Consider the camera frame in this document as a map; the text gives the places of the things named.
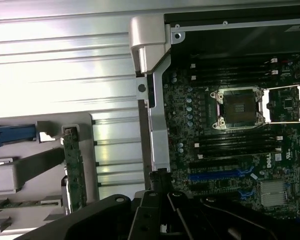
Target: motherboard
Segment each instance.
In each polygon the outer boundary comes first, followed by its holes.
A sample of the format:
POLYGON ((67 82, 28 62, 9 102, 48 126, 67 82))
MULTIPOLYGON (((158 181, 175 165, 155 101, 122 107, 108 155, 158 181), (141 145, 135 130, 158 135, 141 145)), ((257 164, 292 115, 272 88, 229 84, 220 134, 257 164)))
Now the motherboard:
POLYGON ((195 56, 162 81, 175 189, 300 219, 300 53, 195 56))

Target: cpu socket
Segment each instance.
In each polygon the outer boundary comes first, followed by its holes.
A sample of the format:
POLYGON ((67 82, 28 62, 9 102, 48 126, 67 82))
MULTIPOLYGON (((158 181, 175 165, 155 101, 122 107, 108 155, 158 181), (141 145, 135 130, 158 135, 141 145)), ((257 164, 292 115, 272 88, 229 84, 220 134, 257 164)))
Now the cpu socket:
POLYGON ((248 129, 265 123, 262 115, 263 91, 259 87, 223 88, 211 92, 216 99, 217 130, 248 129))

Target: mounting hole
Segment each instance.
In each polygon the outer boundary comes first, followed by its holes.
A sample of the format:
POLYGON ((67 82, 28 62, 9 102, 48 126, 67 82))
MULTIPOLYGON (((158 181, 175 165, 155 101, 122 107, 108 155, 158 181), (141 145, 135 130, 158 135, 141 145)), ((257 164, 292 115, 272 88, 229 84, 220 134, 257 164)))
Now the mounting hole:
POLYGON ((149 230, 149 227, 147 227, 147 226, 141 226, 140 230, 143 231, 143 232, 146 232, 146 231, 149 230))
POLYGON ((144 93, 146 91, 146 86, 144 84, 140 84, 138 86, 138 90, 139 92, 144 93))
POLYGON ((174 38, 175 38, 175 39, 181 38, 181 34, 180 34, 180 33, 175 33, 175 34, 174 34, 174 38))
POLYGON ((150 213, 145 213, 145 214, 143 214, 143 217, 145 219, 149 219, 149 218, 151 218, 151 214, 150 213))
POLYGON ((115 200, 116 200, 117 202, 121 203, 121 202, 123 202, 125 199, 124 199, 123 197, 117 197, 115 200))

